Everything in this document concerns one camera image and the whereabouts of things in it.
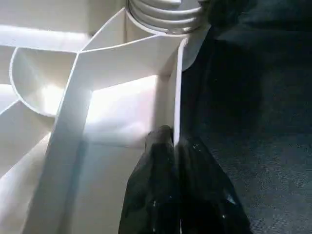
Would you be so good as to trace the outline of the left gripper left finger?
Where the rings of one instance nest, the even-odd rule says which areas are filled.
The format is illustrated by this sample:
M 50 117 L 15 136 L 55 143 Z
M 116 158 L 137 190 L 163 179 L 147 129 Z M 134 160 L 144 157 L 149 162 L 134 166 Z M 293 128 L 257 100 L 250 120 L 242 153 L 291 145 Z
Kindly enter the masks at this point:
M 118 232 L 179 233 L 179 199 L 172 129 L 163 125 L 146 136 L 127 182 Z

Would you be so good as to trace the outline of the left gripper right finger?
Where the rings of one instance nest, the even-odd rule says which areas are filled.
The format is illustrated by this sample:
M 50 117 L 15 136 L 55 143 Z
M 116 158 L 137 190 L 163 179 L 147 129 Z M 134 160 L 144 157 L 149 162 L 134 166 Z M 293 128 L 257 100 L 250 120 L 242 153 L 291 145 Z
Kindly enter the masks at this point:
M 177 160 L 182 233 L 252 233 L 232 182 L 199 138 L 182 138 Z

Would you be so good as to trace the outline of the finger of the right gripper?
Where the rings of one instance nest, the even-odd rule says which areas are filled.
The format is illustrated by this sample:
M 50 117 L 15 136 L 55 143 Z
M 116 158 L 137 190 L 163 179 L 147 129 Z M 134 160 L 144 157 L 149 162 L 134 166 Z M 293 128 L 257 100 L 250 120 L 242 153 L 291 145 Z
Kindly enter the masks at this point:
M 207 22 L 215 29 L 227 29 L 257 4 L 256 0 L 199 0 L 204 7 Z

